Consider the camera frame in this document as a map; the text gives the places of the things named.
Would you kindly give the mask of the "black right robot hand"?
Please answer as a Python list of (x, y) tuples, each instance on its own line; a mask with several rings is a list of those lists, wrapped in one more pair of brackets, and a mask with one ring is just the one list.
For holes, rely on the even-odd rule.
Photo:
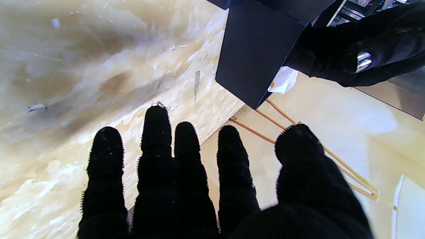
[(124, 201), (124, 148), (117, 129), (103, 127), (89, 155), (79, 239), (373, 239), (360, 202), (319, 139), (305, 124), (275, 142), (282, 168), (278, 203), (261, 210), (238, 130), (217, 139), (219, 210), (209, 197), (200, 145), (191, 123), (175, 129), (167, 109), (145, 114), (132, 225)]

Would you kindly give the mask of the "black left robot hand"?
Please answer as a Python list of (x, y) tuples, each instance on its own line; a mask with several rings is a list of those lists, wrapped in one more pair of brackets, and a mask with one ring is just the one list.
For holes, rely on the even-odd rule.
[(335, 27), (306, 27), (283, 66), (343, 87), (367, 87), (424, 66), (423, 2)]

